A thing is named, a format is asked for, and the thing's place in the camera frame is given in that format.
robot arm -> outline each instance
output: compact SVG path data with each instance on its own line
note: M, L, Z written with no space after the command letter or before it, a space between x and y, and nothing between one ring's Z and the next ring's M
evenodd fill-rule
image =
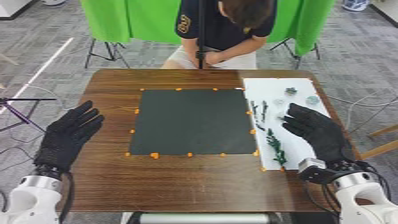
M300 163L300 179L334 185L341 206L341 224L398 224L398 206L391 203L370 165L354 161L352 146L338 124L316 111L292 104L284 128L315 149L318 159ZM357 199L373 204L359 205Z
M0 213L0 224L59 224L66 217L55 212L61 201L62 174L69 175L69 169L78 157L85 142L96 134L103 123L93 102L69 110L64 117L46 129L46 136L36 155L36 170L23 177L20 186L11 191L11 206Z

white paper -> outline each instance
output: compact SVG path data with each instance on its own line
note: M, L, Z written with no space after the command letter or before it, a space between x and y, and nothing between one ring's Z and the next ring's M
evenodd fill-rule
M308 107L309 109L316 110L322 114L327 113L327 108L324 105L324 102L320 102L316 105L309 105L306 103L309 96L318 96L316 89L313 86L313 81L306 78L286 78L286 79L276 79L276 78L247 78L244 80L245 83L245 98L249 101L256 102L258 112L263 110L263 101L267 101L268 109L267 109L267 116L265 116L265 129L268 131L268 128L274 131L276 138L281 141L283 144L283 150L286 152L286 164L284 168L286 170L297 170L299 169L299 163L306 158L315 158L315 152L313 148L306 142L306 140L297 137L288 130L283 128L283 120L277 118L277 115L286 114L290 103L299 104L300 106ZM288 96L286 88L297 89L297 94L293 96ZM276 100L283 100L283 105L277 105L274 103ZM279 162L274 161L276 158L276 150L268 145L267 142L267 131L261 131L256 127L256 121L254 116L252 117L252 126L256 128L256 141L258 141L258 148L260 148L260 154L261 154L261 163L267 170L279 170L281 165Z

person's hand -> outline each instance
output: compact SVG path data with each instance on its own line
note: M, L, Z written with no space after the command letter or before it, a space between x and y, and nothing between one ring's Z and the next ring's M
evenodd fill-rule
M288 115L283 127L306 139L318 159L327 163L341 160L354 161L352 145L345 138L341 127L332 119L293 103L290 104Z
M69 110L46 128L34 160L37 166L50 165L62 172L69 172L84 144L101 128L103 120L105 117L100 115L98 109L93 109L91 101Z
M204 62L203 63L203 69L213 69L213 68L215 67Z
M224 61L222 53L220 52L213 52L213 51L206 52L206 63L208 63L208 65L215 65L222 61Z

chair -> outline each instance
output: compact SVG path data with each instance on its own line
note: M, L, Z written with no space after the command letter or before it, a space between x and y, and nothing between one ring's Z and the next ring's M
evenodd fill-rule
M379 130L377 132L373 132L370 134L370 137L377 137L382 134L393 132L398 130L398 124L393 125L391 127L384 128L382 130ZM398 140L395 140L393 142L389 142L386 145L382 145L380 147L377 147L375 149L371 149L366 153L361 154L363 159L368 159L371 157L375 157L377 155L391 152L395 149L398 149Z

white wall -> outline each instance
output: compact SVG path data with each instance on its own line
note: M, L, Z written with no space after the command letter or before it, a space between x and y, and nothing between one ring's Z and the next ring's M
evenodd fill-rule
M386 0L384 2L373 2L373 5L389 15L393 20L398 22L398 0Z
M32 0L0 0L0 17L11 17Z

